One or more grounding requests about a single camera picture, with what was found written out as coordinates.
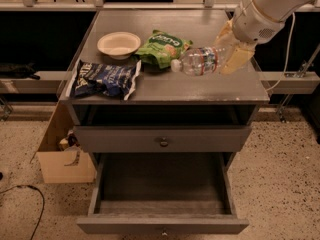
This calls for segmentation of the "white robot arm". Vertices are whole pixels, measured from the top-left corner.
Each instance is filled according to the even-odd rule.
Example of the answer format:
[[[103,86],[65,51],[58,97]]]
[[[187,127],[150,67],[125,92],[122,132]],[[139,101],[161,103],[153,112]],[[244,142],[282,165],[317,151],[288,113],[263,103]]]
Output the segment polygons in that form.
[[[218,71],[231,74],[242,67],[253,57],[258,44],[269,42],[284,28],[289,16],[311,1],[241,0],[214,42],[225,50]]]

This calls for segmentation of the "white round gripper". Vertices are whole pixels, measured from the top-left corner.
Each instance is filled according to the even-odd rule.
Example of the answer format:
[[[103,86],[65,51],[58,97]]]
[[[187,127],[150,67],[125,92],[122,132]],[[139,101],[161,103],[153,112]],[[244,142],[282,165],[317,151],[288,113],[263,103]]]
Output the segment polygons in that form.
[[[215,46],[226,49],[220,73],[227,75],[241,68],[253,57],[255,44],[269,42],[284,27],[285,21],[272,3],[241,0],[232,21],[223,25],[214,41]]]

